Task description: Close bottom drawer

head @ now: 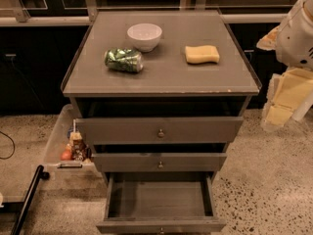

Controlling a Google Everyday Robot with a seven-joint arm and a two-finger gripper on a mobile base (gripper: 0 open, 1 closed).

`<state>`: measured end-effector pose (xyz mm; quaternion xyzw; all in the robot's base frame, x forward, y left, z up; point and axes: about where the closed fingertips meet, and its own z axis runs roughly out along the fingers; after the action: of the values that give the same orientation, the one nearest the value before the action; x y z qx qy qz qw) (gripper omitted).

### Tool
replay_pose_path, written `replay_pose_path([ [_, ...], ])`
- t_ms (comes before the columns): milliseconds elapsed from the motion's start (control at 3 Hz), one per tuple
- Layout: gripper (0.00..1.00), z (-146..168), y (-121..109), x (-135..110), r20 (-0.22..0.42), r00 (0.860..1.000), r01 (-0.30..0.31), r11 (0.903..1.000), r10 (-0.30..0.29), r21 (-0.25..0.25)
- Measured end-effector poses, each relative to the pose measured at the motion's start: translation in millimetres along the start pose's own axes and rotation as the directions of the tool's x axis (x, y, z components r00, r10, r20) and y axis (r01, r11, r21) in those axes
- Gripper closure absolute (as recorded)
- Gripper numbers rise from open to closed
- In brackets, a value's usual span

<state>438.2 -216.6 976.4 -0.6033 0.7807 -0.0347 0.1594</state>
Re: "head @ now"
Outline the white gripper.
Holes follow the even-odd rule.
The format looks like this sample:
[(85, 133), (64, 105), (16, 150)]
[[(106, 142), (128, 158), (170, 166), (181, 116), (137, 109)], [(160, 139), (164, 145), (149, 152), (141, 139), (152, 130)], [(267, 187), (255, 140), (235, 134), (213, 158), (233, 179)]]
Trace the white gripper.
[(313, 0), (298, 0), (279, 28), (259, 39), (256, 47), (276, 49), (277, 60), (286, 66), (313, 69)]

